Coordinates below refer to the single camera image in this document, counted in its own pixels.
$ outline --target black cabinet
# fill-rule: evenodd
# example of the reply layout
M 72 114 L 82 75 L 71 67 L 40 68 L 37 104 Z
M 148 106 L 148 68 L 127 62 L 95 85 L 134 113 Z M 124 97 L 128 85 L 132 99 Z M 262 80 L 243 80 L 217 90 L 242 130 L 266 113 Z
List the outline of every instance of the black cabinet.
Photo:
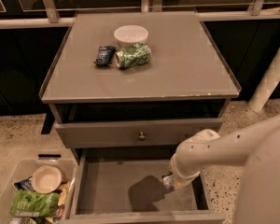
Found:
M 0 30 L 0 115 L 47 111 L 38 93 L 66 31 Z
M 210 21 L 211 36 L 249 100 L 280 47 L 280 20 Z M 271 96 L 280 98 L 280 84 Z

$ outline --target terrazzo floor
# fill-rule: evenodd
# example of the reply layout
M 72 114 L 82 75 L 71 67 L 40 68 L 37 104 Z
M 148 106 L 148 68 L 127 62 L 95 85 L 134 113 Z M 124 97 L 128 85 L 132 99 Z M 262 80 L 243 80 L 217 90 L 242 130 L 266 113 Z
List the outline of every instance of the terrazzo floor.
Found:
M 246 102 L 230 102 L 223 115 L 220 135 L 232 133 L 249 125 L 280 114 L 280 99 L 269 100 L 259 112 L 252 111 Z M 0 117 L 0 191 L 17 162 L 38 154 L 61 154 L 71 158 L 54 129 L 51 134 L 40 134 L 45 115 Z M 213 208 L 222 214 L 224 224 L 232 224 L 237 192 L 244 172 L 243 167 L 210 166 L 204 168 Z

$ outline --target drawer knob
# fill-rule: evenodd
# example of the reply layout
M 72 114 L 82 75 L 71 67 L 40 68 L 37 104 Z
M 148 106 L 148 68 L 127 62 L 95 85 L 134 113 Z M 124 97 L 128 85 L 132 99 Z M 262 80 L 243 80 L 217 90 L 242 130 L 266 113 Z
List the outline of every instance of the drawer knob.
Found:
M 146 140 L 146 138 L 147 137 L 143 134 L 143 132 L 140 132 L 138 139 L 143 141 L 143 140 Z

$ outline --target green chip bag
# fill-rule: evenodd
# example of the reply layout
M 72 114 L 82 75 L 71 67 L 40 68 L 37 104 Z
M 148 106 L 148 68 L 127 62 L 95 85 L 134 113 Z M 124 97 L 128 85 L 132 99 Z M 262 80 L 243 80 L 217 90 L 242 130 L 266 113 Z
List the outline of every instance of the green chip bag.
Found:
M 55 192 L 40 194 L 30 190 L 18 190 L 9 213 L 16 217 L 53 217 L 59 197 Z

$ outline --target bowl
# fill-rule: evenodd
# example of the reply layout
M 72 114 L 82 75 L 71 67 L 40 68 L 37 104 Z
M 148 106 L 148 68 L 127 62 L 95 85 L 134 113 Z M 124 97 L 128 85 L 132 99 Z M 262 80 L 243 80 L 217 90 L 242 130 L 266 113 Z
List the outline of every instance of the bowl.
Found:
M 120 47 L 127 47 L 136 43 L 146 44 L 148 31 L 142 26 L 127 25 L 121 26 L 114 32 Z
M 54 166 L 44 165 L 38 168 L 32 176 L 32 187 L 38 193 L 50 193 L 62 183 L 62 173 Z

